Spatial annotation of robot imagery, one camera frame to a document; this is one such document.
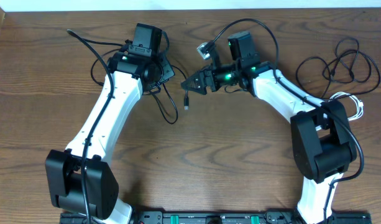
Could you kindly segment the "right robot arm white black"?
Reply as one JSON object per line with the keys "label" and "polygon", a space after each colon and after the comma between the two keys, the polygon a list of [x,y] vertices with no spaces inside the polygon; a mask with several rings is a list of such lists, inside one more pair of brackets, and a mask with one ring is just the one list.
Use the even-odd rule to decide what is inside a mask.
{"label": "right robot arm white black", "polygon": [[296,206],[299,223],[351,223],[355,215],[331,209],[337,184],[357,158],[349,121],[343,105],[310,96],[287,80],[270,62],[262,62],[247,31],[230,35],[228,46],[233,62],[220,61],[214,41],[202,43],[197,51],[207,65],[181,86],[205,95],[222,86],[239,85],[280,113],[291,128],[293,158],[303,175],[301,198]]}

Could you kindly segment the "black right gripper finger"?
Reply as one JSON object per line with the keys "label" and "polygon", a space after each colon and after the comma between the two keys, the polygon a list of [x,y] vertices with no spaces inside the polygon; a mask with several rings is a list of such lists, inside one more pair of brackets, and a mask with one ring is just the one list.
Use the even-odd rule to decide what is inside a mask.
{"label": "black right gripper finger", "polygon": [[208,69],[202,69],[198,70],[191,76],[189,76],[186,80],[187,81],[195,81],[195,82],[204,82],[206,80],[206,74],[209,72]]}
{"label": "black right gripper finger", "polygon": [[186,91],[193,91],[195,93],[199,93],[201,95],[206,95],[206,84],[199,79],[196,80],[185,80],[181,83],[181,87]]}

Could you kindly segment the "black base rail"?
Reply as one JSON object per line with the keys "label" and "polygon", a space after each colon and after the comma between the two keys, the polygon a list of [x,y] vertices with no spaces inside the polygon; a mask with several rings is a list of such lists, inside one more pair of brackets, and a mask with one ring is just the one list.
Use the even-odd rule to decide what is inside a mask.
{"label": "black base rail", "polygon": [[[296,212],[267,211],[265,213],[167,213],[160,211],[143,211],[133,213],[130,224],[297,224],[305,221]],[[332,213],[328,224],[372,224],[368,213]]]}

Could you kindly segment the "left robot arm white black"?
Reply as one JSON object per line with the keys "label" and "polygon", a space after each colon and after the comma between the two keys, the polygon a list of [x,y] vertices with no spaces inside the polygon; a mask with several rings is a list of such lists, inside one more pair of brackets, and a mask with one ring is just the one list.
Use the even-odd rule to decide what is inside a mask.
{"label": "left robot arm white black", "polygon": [[106,72],[101,94],[84,125],[65,150],[51,150],[45,160],[52,205],[63,209],[60,223],[130,223],[132,207],[119,198],[110,168],[117,139],[129,113],[144,93],[155,96],[174,76],[165,31],[138,23],[133,40],[116,44],[107,61],[94,41],[67,31],[95,55]]}

